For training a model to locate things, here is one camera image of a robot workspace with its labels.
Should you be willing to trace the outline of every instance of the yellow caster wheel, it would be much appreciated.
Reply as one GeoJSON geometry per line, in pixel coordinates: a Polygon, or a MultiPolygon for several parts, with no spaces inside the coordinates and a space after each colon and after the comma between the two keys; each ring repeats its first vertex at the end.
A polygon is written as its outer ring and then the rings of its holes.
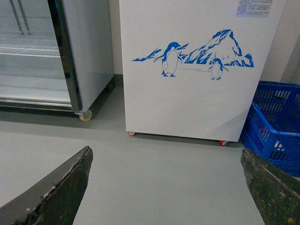
{"type": "Polygon", "coordinates": [[[84,122],[89,121],[92,118],[92,111],[88,109],[83,115],[79,115],[79,118],[84,122]]]}

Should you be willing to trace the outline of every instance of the blue penguin graphic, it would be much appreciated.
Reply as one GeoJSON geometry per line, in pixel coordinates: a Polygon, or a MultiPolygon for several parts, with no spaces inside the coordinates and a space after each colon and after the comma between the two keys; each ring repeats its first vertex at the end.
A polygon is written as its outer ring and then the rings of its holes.
{"type": "Polygon", "coordinates": [[[228,69],[223,66],[223,63],[219,58],[214,58],[211,63],[212,66],[208,70],[211,71],[212,80],[220,80],[223,70],[228,71],[228,69]]]}
{"type": "Polygon", "coordinates": [[[162,75],[164,77],[175,77],[174,73],[176,71],[178,61],[183,63],[182,58],[176,51],[179,47],[181,47],[181,45],[177,42],[170,43],[164,54],[154,60],[154,62],[156,62],[157,60],[162,60],[162,75]]]}

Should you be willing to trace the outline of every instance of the caster wheel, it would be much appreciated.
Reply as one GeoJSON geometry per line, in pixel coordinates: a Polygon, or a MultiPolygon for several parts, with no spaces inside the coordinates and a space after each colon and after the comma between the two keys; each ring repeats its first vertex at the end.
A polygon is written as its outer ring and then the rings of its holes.
{"type": "Polygon", "coordinates": [[[220,141],[219,143],[220,145],[225,146],[228,143],[228,141],[220,141]]]}
{"type": "Polygon", "coordinates": [[[135,133],[135,132],[132,132],[132,131],[129,131],[128,134],[129,134],[130,136],[136,136],[136,133],[135,133]]]}
{"type": "Polygon", "coordinates": [[[89,121],[92,118],[92,111],[88,109],[84,115],[79,115],[79,118],[84,122],[89,121]]]}
{"type": "Polygon", "coordinates": [[[114,90],[114,87],[115,87],[115,79],[114,77],[111,79],[111,81],[107,84],[107,86],[105,87],[105,89],[108,91],[108,92],[112,92],[114,90]]]}

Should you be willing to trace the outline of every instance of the wire shelf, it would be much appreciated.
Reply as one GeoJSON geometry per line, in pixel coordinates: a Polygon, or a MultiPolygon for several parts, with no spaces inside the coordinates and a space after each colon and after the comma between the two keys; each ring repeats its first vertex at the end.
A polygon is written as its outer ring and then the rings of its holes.
{"type": "Polygon", "coordinates": [[[34,30],[26,30],[23,31],[12,31],[12,30],[0,30],[0,35],[39,35],[39,36],[55,36],[55,32],[51,31],[34,31],[34,30]]]}
{"type": "Polygon", "coordinates": [[[56,46],[41,45],[0,45],[0,54],[40,56],[40,57],[60,57],[60,52],[56,46]]]}

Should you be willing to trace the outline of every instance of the label sticker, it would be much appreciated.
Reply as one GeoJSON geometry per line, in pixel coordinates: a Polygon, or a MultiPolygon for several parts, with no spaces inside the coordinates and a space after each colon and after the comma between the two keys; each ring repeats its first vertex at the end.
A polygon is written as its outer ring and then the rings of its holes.
{"type": "Polygon", "coordinates": [[[273,0],[240,0],[236,16],[267,18],[273,0]]]}

